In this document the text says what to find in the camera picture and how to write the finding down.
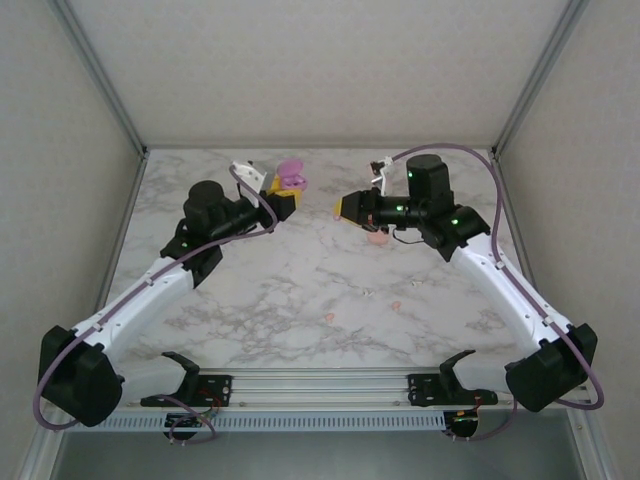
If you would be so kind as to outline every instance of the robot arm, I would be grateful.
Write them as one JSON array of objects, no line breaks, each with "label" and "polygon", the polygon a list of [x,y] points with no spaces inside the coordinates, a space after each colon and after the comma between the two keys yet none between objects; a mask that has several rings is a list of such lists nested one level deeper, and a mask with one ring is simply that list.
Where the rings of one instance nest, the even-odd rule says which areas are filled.
[{"label": "robot arm", "polygon": [[[208,244],[247,234],[258,224],[265,229],[273,224],[270,213],[255,195],[247,194],[246,187],[259,192],[278,221],[295,211],[297,192],[275,188],[274,175],[252,163],[234,163],[233,171],[243,184],[238,185],[238,200],[225,197],[216,182],[194,185],[184,204],[185,217],[149,270],[90,318],[70,330],[56,326],[45,334],[39,380],[63,349],[89,329],[95,330],[62,360],[42,391],[44,398],[86,426],[102,422],[118,405],[153,395],[172,394],[189,401],[199,367],[185,357],[167,352],[127,367],[119,360],[144,329],[162,319],[166,308],[197,288],[220,263],[220,246]],[[101,322],[123,301],[108,322]]]},{"label": "robot arm", "polygon": [[[549,325],[555,322],[589,364],[597,343],[593,330],[586,324],[574,327],[518,273],[497,243],[493,248],[490,228],[480,215],[454,203],[449,172],[440,157],[409,159],[407,178],[408,196],[385,196],[374,187],[342,198],[335,213],[370,231],[390,225],[399,230],[416,228],[428,246],[483,292],[523,354],[522,360],[506,366],[473,350],[447,360],[441,366],[441,383],[450,396],[476,389],[510,392],[525,408],[537,412],[584,382],[587,374]],[[546,317],[536,312],[507,271],[543,306]]]}]

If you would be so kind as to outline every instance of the purple toy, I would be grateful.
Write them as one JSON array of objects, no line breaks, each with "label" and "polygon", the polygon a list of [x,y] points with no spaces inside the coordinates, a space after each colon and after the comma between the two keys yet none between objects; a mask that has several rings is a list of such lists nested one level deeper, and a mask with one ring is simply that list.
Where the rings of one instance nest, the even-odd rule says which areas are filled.
[{"label": "purple toy", "polygon": [[300,175],[304,163],[299,158],[287,158],[276,170],[280,177],[280,188],[283,190],[300,190],[305,191],[309,182]]}]

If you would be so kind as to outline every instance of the pink object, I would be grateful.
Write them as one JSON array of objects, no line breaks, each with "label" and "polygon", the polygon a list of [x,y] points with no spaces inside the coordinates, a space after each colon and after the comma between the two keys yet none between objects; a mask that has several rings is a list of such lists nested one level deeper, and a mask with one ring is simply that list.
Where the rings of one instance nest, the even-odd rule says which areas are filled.
[{"label": "pink object", "polygon": [[382,230],[378,230],[377,232],[368,232],[367,240],[369,240],[369,243],[381,247],[382,245],[389,243],[389,234],[384,233]]},{"label": "pink object", "polygon": [[280,187],[284,190],[306,190],[309,182],[300,175],[303,167],[304,163],[299,158],[288,158],[278,165],[276,173],[280,177]]}]

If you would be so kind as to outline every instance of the white wall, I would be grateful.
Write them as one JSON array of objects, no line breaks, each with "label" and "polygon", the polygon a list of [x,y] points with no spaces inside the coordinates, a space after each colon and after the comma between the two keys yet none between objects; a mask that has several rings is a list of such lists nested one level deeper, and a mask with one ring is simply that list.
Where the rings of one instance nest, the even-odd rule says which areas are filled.
[{"label": "white wall", "polygon": [[42,335],[91,312],[135,172],[135,153],[47,3],[1,2],[2,478],[34,431]]},{"label": "white wall", "polygon": [[152,146],[491,144],[567,0],[71,0]]},{"label": "white wall", "polygon": [[640,2],[592,1],[503,170],[535,278],[599,336],[603,419],[640,478]]}]

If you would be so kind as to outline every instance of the white marble table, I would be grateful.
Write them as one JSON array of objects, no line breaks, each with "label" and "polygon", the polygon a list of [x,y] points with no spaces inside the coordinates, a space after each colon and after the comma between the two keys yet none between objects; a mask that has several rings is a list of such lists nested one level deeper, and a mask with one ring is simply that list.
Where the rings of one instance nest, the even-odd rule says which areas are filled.
[{"label": "white marble table", "polygon": [[[171,238],[192,184],[213,179],[233,197],[231,160],[275,166],[299,157],[310,186],[301,208],[275,233],[223,247],[224,260],[214,273],[169,309],[164,322],[148,329],[126,359],[174,350],[204,368],[436,366],[467,348],[515,358],[501,319],[436,252],[393,240],[374,246],[364,231],[333,219],[340,197],[369,188],[369,162],[394,153],[153,151],[111,298],[138,278]],[[495,190],[484,167],[464,153],[436,153],[449,166],[456,201],[473,206],[490,223]],[[396,168],[396,194],[406,192],[404,172],[404,165]],[[400,235],[417,238],[416,232]],[[500,239],[517,263],[506,221]],[[397,311],[394,302],[400,302]]]}]

